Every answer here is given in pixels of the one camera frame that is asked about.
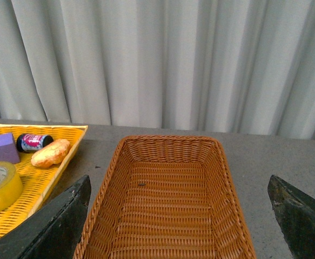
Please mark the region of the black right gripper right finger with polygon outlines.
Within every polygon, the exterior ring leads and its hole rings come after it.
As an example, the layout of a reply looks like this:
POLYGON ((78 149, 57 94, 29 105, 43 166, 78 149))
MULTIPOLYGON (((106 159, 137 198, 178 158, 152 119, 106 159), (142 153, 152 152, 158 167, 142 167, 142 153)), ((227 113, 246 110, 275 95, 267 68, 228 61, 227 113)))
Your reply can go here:
POLYGON ((315 258, 315 199, 276 175, 267 192, 293 258, 315 258))

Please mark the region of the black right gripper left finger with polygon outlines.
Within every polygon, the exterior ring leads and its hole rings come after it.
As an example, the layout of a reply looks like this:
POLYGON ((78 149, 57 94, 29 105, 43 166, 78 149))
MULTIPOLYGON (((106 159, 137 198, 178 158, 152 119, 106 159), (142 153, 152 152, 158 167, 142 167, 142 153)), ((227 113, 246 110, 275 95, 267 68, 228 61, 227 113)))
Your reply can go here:
POLYGON ((0 258, 72 258, 91 195, 88 175, 0 238, 0 258))

